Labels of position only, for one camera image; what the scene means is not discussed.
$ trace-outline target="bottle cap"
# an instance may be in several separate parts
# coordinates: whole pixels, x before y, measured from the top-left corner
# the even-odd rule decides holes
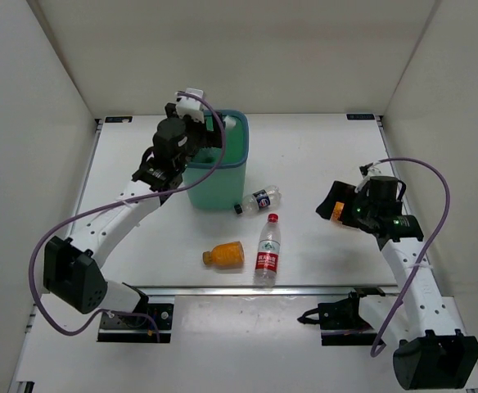
[[[212,253],[209,251],[203,252],[203,262],[206,265],[212,264]]]

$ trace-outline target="teal bucket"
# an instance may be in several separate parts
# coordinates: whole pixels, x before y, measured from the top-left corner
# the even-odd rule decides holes
[[[239,111],[219,111],[236,121],[233,129],[226,130],[226,153],[221,165],[203,183],[189,189],[192,205],[204,210],[227,210],[241,202],[245,188],[246,159],[248,158],[248,120]],[[206,127],[214,131],[212,118],[205,112]],[[203,149],[188,164],[183,174],[186,185],[203,177],[214,166],[221,149]]]

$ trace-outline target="white table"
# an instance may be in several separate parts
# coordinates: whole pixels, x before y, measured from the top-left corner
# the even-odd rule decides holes
[[[103,125],[81,211],[119,195],[163,118],[134,116],[131,123]],[[315,213],[334,180],[357,184],[360,165],[386,157],[377,122],[348,121],[346,115],[249,115],[248,121],[245,191],[275,184],[282,192],[275,210],[282,230],[277,285],[394,285],[373,237]],[[388,165],[381,169],[391,173]],[[116,247],[103,274],[137,286],[251,286],[266,217],[197,210],[186,193],[173,195]],[[245,249],[242,271],[217,272],[203,265],[203,251],[234,241]]]
[[[161,119],[135,116],[129,124],[104,124],[81,210],[119,195]],[[402,391],[392,349],[371,359],[368,347],[321,347],[318,327],[295,320],[322,299],[306,292],[346,294],[350,286],[395,284],[371,236],[315,214],[334,180],[358,183],[360,165],[386,156],[377,122],[348,121],[345,115],[249,115],[248,120],[246,190],[273,183],[283,194],[276,210],[282,256],[274,296],[249,289],[266,214],[247,219],[231,211],[196,210],[186,194],[175,195],[119,244],[103,269],[106,278],[177,294],[172,341],[97,343],[98,321],[69,338],[37,315],[18,381],[34,382],[35,393]],[[203,251],[236,240],[246,251],[241,272],[220,273],[202,264]],[[226,288],[209,289],[216,286]],[[282,296],[288,287],[298,296]],[[194,296],[210,293],[217,296]],[[227,294],[242,296],[219,296]],[[458,318],[453,300],[445,302]],[[54,295],[43,296],[43,303],[69,329],[86,319]],[[478,388],[477,370],[468,386]]]

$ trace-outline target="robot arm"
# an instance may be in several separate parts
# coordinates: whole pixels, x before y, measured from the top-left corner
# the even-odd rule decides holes
[[[203,98],[201,90],[187,93]],[[98,307],[141,312],[147,297],[126,284],[106,281],[101,273],[108,255],[169,195],[139,200],[152,192],[174,190],[183,181],[187,164],[206,147],[221,147],[219,132],[208,131],[202,105],[180,97],[165,107],[167,118],[157,125],[153,147],[145,150],[138,170],[120,193],[124,204],[94,216],[66,239],[53,237],[44,249],[43,285],[82,314]],[[232,120],[224,123],[233,126]],[[214,129],[219,129],[214,119]]]
[[[417,219],[402,212],[406,185],[382,176],[376,168],[362,167],[361,172],[364,179],[357,187],[334,182],[316,211],[324,219],[372,234],[399,288],[404,288],[424,247]],[[395,298],[386,296],[356,299],[358,316],[376,330],[390,323],[382,340],[397,348],[394,371],[404,389],[461,389],[478,359],[478,342],[474,336],[463,335],[427,268],[415,268],[418,271],[402,304],[407,318],[390,313]]]

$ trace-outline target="black mount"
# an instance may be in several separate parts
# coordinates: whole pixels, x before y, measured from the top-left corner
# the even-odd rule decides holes
[[[418,389],[462,389],[478,360],[474,336],[426,336],[402,341],[394,352],[394,372],[407,391]]]
[[[346,299],[332,303],[319,303],[316,309],[306,311],[297,321],[304,325],[319,325],[322,331],[360,332],[358,334],[322,333],[322,346],[371,346],[376,333],[359,316],[359,299],[368,295],[384,296],[385,293],[378,287],[356,287]]]
[[[90,250],[81,251],[54,236],[44,247],[43,285],[81,314],[94,311],[107,284]]]
[[[150,303],[146,302],[138,312],[148,314],[156,321],[157,328],[160,331],[161,344],[170,343],[174,320],[174,304],[155,303],[153,297],[149,301]],[[97,341],[156,343],[156,332],[150,335],[150,328],[150,322],[146,318],[123,318],[118,315],[110,318],[108,315],[103,314],[99,322]]]

